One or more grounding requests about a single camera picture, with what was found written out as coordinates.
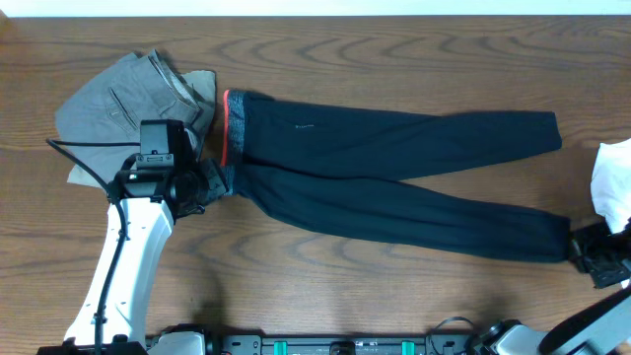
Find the black leggings with orange waistband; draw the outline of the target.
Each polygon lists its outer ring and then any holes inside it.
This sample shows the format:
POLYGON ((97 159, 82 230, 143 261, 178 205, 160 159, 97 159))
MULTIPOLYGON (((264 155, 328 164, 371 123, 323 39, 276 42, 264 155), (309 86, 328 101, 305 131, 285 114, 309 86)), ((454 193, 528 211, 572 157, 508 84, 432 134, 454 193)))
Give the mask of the black leggings with orange waistband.
POLYGON ((415 178, 560 149, 550 111, 434 116, 224 95, 229 191, 309 231, 492 259, 553 263, 570 222, 537 209, 462 199, 415 178))

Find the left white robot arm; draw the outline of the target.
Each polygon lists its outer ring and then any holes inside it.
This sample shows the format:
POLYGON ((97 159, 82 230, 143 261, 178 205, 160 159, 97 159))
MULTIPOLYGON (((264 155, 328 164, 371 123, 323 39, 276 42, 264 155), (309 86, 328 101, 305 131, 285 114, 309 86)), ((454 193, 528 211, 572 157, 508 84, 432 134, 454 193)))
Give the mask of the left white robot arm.
POLYGON ((212 160, 168 155, 130 157, 110 184, 105 244, 80 312, 61 344, 39 354, 205 354, 204 330, 180 326, 146 336, 160 257, 177 220, 202 214, 227 190, 212 160))

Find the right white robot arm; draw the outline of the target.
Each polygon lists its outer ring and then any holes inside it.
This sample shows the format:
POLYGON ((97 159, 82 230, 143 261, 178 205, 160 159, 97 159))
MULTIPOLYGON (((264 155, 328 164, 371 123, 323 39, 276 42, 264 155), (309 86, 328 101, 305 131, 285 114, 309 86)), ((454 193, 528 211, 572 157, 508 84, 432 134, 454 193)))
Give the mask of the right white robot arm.
POLYGON ((630 226, 613 232, 601 222, 573 232, 569 261, 601 290, 622 288, 563 320, 537 331, 510 319, 471 341, 474 355, 607 355, 630 340, 630 226))

